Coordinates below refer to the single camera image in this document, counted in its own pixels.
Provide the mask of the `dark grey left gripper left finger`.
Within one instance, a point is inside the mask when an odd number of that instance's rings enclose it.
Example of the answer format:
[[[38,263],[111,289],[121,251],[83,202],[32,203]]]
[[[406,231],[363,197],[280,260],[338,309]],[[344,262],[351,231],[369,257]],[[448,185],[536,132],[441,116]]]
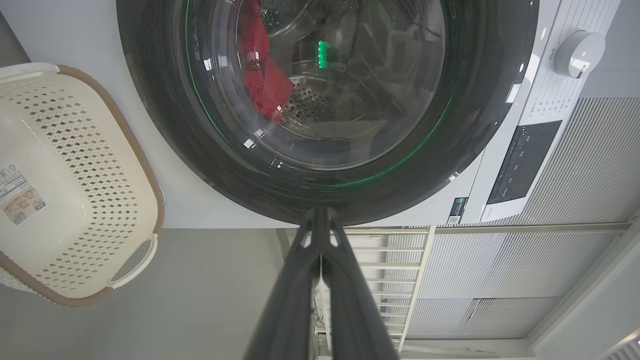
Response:
[[[298,227],[278,278],[254,330],[245,360],[307,360],[314,285],[313,267],[320,255],[317,244],[304,246],[313,231],[318,210],[311,209]]]

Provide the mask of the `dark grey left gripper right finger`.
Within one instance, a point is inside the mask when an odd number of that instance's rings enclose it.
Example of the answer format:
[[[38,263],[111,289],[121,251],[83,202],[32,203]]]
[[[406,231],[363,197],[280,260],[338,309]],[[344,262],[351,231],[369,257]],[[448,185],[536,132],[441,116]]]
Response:
[[[322,209],[320,218],[322,277],[330,289],[333,358],[397,360],[397,351],[338,214]]]

